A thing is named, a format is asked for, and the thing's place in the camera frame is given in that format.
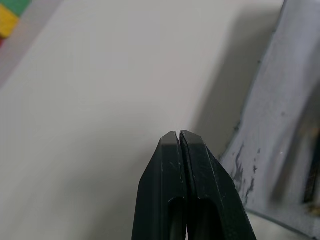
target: scratch mark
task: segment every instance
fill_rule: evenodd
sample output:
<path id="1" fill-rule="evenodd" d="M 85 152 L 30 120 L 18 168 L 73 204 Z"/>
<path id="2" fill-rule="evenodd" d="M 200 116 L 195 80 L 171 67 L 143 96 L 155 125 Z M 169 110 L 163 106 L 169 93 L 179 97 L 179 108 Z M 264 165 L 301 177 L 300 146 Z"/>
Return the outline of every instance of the scratch mark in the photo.
<path id="1" fill-rule="evenodd" d="M 170 165 L 173 167 L 174 170 L 177 170 L 176 166 L 172 162 L 170 162 Z"/>
<path id="2" fill-rule="evenodd" d="M 248 197 L 249 197 L 249 194 L 252 193 L 253 191 L 255 190 L 255 179 L 252 178 L 251 179 L 251 185 L 250 187 L 248 188 L 248 190 L 246 191 L 246 194 L 245 194 L 245 199 L 244 199 L 244 206 L 246 206 L 248 204 Z"/>
<path id="3" fill-rule="evenodd" d="M 239 121 L 235 127 L 233 127 L 234 132 L 238 132 L 240 130 L 240 126 L 241 126 L 241 121 Z"/>
<path id="4" fill-rule="evenodd" d="M 246 179 L 243 179 L 243 188 L 246 188 Z M 244 198 L 245 198 L 245 191 L 242 191 L 241 199 L 244 199 Z"/>
<path id="5" fill-rule="evenodd" d="M 238 154 L 235 157 L 235 172 L 232 171 L 231 177 L 233 179 L 234 185 L 238 193 L 241 192 L 242 185 L 243 185 L 243 174 L 244 174 L 244 169 L 242 167 L 242 163 L 239 162 L 239 158 L 241 156 L 242 150 L 244 149 L 245 145 L 242 143 L 240 150 Z"/>

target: white surface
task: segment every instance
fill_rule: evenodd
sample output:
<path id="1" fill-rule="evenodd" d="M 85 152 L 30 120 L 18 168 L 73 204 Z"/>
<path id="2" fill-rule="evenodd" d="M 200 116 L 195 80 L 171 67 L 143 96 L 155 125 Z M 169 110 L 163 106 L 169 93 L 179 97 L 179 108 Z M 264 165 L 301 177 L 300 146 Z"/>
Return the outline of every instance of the white surface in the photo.
<path id="1" fill-rule="evenodd" d="M 130 239 L 160 137 L 197 129 L 230 44 L 282 1 L 49 2 L 34 0 L 0 50 L 0 239 Z M 260 15 L 272 18 L 233 35 Z"/>

